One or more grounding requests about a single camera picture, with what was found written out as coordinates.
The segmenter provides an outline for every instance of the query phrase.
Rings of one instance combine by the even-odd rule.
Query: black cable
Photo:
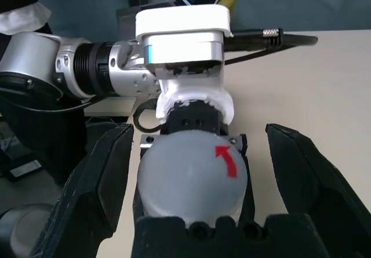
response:
[[[1,97],[2,100],[6,101],[7,103],[9,103],[13,106],[16,106],[18,108],[22,108],[22,109],[25,109],[25,110],[28,110],[28,111],[33,111],[33,112],[52,113],[52,114],[61,114],[61,113],[67,113],[67,112],[71,112],[71,111],[84,109],[88,106],[93,105],[94,103],[98,103],[98,102],[104,100],[105,98],[106,97],[103,97],[103,96],[95,96],[95,97],[91,98],[88,102],[82,103],[78,106],[73,106],[73,107],[64,108],[64,109],[43,110],[43,109],[35,109],[35,108],[31,108],[31,107],[22,106],[21,104],[14,103],[14,102],[12,102],[12,101],[4,98],[4,97]]]
[[[149,99],[145,101],[144,103],[140,104],[137,110],[134,112],[134,115],[133,115],[134,126],[141,132],[154,133],[161,129],[161,125],[158,125],[152,129],[146,129],[142,127],[139,123],[139,117],[143,113],[143,111],[144,110],[156,110],[156,106],[157,106],[157,99]]]
[[[231,64],[235,64],[235,63],[239,63],[239,62],[243,62],[243,61],[248,61],[248,60],[251,60],[251,59],[259,58],[259,57],[262,57],[262,56],[265,56],[265,55],[280,52],[280,51],[290,49],[290,48],[294,48],[294,47],[295,46],[281,46],[280,48],[274,49],[274,50],[272,50],[272,49],[262,50],[262,51],[247,54],[247,55],[244,55],[244,56],[241,56],[241,57],[228,59],[224,62],[224,64],[225,65],[231,65]]]
[[[315,45],[318,42],[318,38],[315,36],[283,34],[281,42],[283,46]]]

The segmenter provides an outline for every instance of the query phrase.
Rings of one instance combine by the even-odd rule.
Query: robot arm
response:
[[[367,256],[369,214],[352,193],[336,194],[357,200],[342,202],[344,210],[352,211],[351,220],[361,221],[350,224],[357,228],[347,230],[346,244],[338,232],[323,232],[321,221],[305,214],[273,215],[264,227],[258,226],[253,221],[247,138],[228,134],[234,108],[223,86],[223,67],[313,45],[316,37],[285,35],[280,29],[231,32],[228,10],[217,5],[145,10],[137,15],[136,27],[136,41],[116,43],[19,33],[0,62],[0,96],[38,112],[70,111],[55,108],[63,93],[88,100],[73,108],[110,96],[153,97],[134,118],[138,124],[144,109],[155,108],[161,125],[150,130],[160,130],[159,136],[144,135],[141,141],[132,257]],[[240,50],[260,51],[224,59],[224,52]],[[304,140],[315,159],[295,151],[302,146],[300,134],[287,143],[277,139],[279,132],[290,137],[293,130],[267,128],[285,204],[318,217],[323,201],[317,202],[316,196],[325,181],[315,165],[332,165],[310,141]],[[94,257],[100,242],[112,236],[125,195],[132,135],[132,126],[120,126],[99,140],[70,176],[31,257]],[[285,183],[292,175],[285,173],[284,165],[293,166],[294,153],[303,161],[297,163],[302,183],[316,175],[319,189],[298,205],[302,195],[291,194],[292,187]],[[304,165],[318,171],[312,174]],[[361,236],[350,240],[359,230]],[[341,251],[333,249],[334,241],[343,246]]]

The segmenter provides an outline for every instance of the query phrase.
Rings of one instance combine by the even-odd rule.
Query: screw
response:
[[[146,141],[148,143],[152,143],[153,141],[155,141],[155,139],[152,136],[147,136]]]

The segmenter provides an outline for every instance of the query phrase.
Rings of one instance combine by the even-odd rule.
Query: dark floor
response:
[[[87,151],[93,149],[96,141],[109,129],[115,126],[110,119],[95,119],[87,123]],[[0,123],[0,132],[9,137],[12,133],[6,123]],[[10,182],[0,178],[0,214],[17,205],[47,203],[54,205],[61,188],[44,170],[31,174],[19,181]]]

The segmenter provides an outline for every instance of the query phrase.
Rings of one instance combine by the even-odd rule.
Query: screw hole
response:
[[[263,232],[256,223],[248,223],[243,227],[243,233],[247,239],[261,239]]]
[[[148,143],[152,143],[153,141],[155,141],[155,139],[152,136],[147,136],[146,141]]]
[[[211,238],[211,229],[206,223],[193,223],[189,228],[191,238],[205,242]]]
[[[183,119],[181,121],[181,123],[184,125],[184,126],[188,126],[190,124],[190,120],[187,120],[187,119]]]

